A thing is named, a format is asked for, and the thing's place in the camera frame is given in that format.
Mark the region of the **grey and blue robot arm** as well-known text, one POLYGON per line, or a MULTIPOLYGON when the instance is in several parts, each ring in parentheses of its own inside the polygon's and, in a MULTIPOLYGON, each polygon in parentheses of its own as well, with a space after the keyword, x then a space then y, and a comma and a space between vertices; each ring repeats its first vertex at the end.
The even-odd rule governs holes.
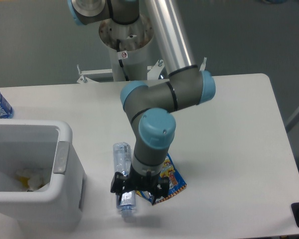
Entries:
POLYGON ((211 100, 216 92, 213 77, 196 65, 179 9, 171 0, 148 0, 149 22, 144 23, 137 0, 70 0, 78 24, 100 23, 99 36, 114 50, 126 86, 120 99, 136 137, 130 172, 115 173, 111 192, 118 197, 130 191, 147 191, 152 201, 166 197, 169 179, 160 177, 174 139, 173 112, 211 100), (132 78, 126 60, 156 37, 168 81, 148 86, 132 78))

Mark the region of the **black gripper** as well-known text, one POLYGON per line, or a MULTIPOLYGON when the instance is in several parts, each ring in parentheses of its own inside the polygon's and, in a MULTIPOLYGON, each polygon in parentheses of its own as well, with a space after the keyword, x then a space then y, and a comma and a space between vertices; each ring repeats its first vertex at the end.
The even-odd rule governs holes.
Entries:
POLYGON ((169 178, 158 179, 158 177, 158 174, 152 174, 151 172, 141 175, 131 166, 128 176, 123 175, 121 172, 115 172, 110 192, 118 196, 118 203, 120 204, 124 193, 133 190, 148 191, 152 195, 151 204, 154 205, 157 198, 165 198, 169 192, 169 178))

